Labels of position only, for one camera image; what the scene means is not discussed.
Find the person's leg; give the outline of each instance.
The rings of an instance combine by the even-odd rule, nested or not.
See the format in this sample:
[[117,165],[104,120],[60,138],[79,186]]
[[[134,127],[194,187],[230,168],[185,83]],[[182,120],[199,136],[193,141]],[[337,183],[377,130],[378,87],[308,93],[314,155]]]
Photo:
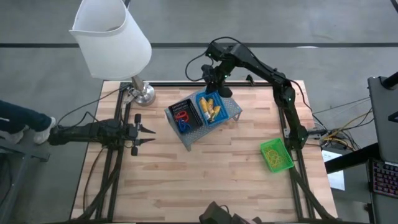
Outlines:
[[37,132],[46,130],[51,124],[51,118],[45,114],[1,100],[0,118],[6,118],[12,123],[26,124]]
[[19,143],[24,137],[25,130],[28,130],[28,127],[24,124],[0,118],[0,136],[13,144]]
[[36,132],[33,138],[36,144],[44,143],[50,136],[50,130],[56,125],[55,118],[1,100],[0,117],[8,119],[12,123],[26,124],[32,128]]

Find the white sneaker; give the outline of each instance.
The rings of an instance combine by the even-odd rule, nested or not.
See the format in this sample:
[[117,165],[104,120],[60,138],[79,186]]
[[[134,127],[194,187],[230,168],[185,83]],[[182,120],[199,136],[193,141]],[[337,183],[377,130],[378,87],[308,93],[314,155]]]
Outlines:
[[50,136],[50,131],[52,128],[55,127],[56,123],[57,123],[57,120],[55,118],[51,117],[50,126],[44,131],[36,132],[35,136],[33,137],[33,142],[35,142],[36,144],[43,144],[45,141],[47,141],[47,139]]
[[6,141],[9,141],[13,144],[18,144],[19,141],[24,137],[24,131],[28,130],[29,127],[25,125],[24,129],[22,131],[15,133],[15,134],[10,134],[6,131],[0,131],[0,136],[2,136]]

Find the lamp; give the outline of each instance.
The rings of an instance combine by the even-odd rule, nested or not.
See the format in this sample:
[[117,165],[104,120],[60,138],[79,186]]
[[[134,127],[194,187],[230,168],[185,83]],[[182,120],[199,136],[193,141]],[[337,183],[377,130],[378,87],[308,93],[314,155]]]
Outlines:
[[152,48],[122,0],[83,0],[69,32],[92,77],[131,78],[135,101],[142,106],[153,103],[154,89],[137,76],[149,63]]

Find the gray floor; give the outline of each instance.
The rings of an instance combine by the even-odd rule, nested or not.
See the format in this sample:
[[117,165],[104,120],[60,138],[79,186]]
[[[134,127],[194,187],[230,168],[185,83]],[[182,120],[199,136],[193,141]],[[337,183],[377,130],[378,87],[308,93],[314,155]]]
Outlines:
[[[73,43],[68,33],[80,1],[0,1],[0,43]],[[130,11],[151,42],[209,42],[231,35],[245,42],[394,42],[398,14],[389,0],[133,0]],[[368,96],[366,79],[397,71],[396,48],[253,49],[265,63],[292,79],[305,80],[314,111]],[[184,80],[189,58],[203,49],[154,49],[143,71],[146,80]],[[200,75],[202,61],[190,67]],[[242,80],[237,69],[230,80]],[[90,77],[78,49],[0,49],[0,99],[60,118],[98,97],[101,80]],[[95,112],[96,105],[86,108]],[[328,128],[367,112],[370,103],[319,114]],[[77,122],[85,110],[64,124]],[[360,146],[376,142],[372,124],[352,131]],[[22,142],[31,146],[31,133]],[[86,144],[41,146],[51,153],[47,163],[30,170],[19,197],[16,223],[64,221],[69,217]],[[346,172],[355,186],[359,170]],[[339,217],[363,221],[360,202],[367,199],[334,191]]]

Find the jeans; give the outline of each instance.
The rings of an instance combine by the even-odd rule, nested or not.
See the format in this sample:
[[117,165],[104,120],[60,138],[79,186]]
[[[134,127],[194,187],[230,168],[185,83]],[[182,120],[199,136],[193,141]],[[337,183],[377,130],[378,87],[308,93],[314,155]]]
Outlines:
[[45,114],[0,100],[0,131],[15,134],[25,125],[34,131],[44,131],[50,124],[51,118]]

